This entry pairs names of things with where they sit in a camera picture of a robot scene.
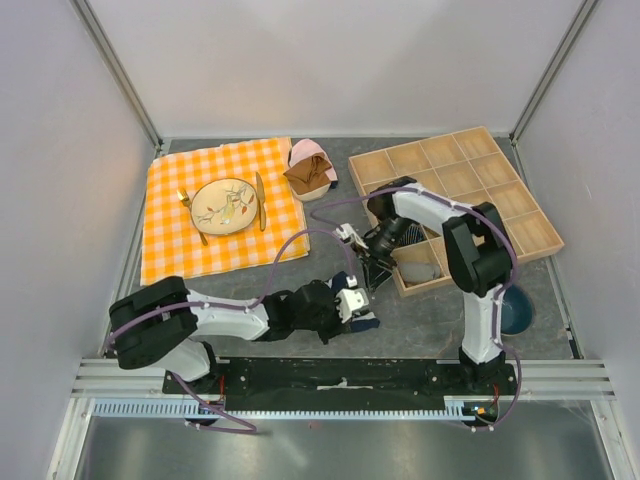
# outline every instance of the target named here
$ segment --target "striped cloth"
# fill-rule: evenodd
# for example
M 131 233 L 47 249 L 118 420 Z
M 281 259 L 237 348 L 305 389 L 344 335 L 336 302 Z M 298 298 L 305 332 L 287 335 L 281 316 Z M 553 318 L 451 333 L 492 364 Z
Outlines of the striped cloth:
M 306 225 L 302 203 L 294 199 L 283 175 L 290 149 L 291 139 L 272 138 L 156 159 L 147 177 L 140 284 L 169 275 L 190 278 L 273 262 L 284 242 Z M 226 236 L 207 235 L 209 245 L 202 245 L 176 191 L 184 188 L 193 199 L 202 186 L 229 177 L 255 185 L 256 172 L 264 182 L 266 230 L 260 231 L 256 216 L 246 229 Z M 282 260 L 308 251 L 309 239 L 304 235 L 287 248 Z

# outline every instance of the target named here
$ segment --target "gold knife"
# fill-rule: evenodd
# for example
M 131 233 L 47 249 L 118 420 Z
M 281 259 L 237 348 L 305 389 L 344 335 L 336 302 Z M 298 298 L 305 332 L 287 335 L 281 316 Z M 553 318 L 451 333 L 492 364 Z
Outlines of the gold knife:
M 260 173 L 256 172 L 256 194 L 258 196 L 258 208 L 260 213 L 260 231 L 264 232 L 264 229 L 267 228 L 267 211 L 264 209 L 264 185 L 262 184 L 262 177 Z
M 178 194 L 178 200 L 180 200 L 180 203 L 182 203 L 189 209 L 189 216 L 191 216 L 191 199 L 189 198 L 189 194 L 184 188 L 179 188 L 176 193 Z M 198 233 L 200 234 L 200 241 L 202 242 L 202 244 L 205 247 L 209 245 L 209 242 L 207 242 L 207 237 L 204 236 L 204 233 L 202 233 L 200 230 L 198 230 Z

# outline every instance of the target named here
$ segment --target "white wall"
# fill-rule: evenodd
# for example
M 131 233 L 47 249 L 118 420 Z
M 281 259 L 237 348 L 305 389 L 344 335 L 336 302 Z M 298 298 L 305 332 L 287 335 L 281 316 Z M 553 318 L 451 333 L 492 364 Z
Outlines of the white wall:
M 165 136 L 514 126 L 579 0 L 91 0 Z
M 0 476 L 37 479 L 153 152 L 68 0 L 0 2 L 0 45 Z
M 578 341 L 602 358 L 640 446 L 640 3 L 600 2 L 521 151 L 563 236 Z

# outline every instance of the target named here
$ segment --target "wooden organizer box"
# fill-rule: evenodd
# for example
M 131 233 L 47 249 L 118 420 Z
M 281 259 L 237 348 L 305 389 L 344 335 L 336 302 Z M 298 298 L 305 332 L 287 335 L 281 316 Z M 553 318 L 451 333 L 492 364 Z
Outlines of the wooden organizer box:
M 529 190 L 484 127 L 427 138 L 349 158 L 349 171 L 360 195 L 408 175 L 427 189 L 459 202 L 493 203 L 500 212 L 520 262 L 558 252 L 564 243 Z M 367 210 L 372 226 L 378 222 Z M 403 297 L 449 285 L 444 240 L 422 227 L 425 240 L 397 248 L 397 261 L 438 264 L 442 276 L 421 284 L 393 278 Z

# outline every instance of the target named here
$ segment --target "dark teal bowl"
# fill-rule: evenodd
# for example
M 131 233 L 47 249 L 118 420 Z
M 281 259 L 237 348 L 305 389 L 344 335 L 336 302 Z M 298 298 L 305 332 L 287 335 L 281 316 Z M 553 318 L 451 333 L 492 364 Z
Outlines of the dark teal bowl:
M 529 296 L 516 285 L 512 285 L 504 294 L 502 301 L 503 335 L 518 335 L 533 323 L 533 304 Z

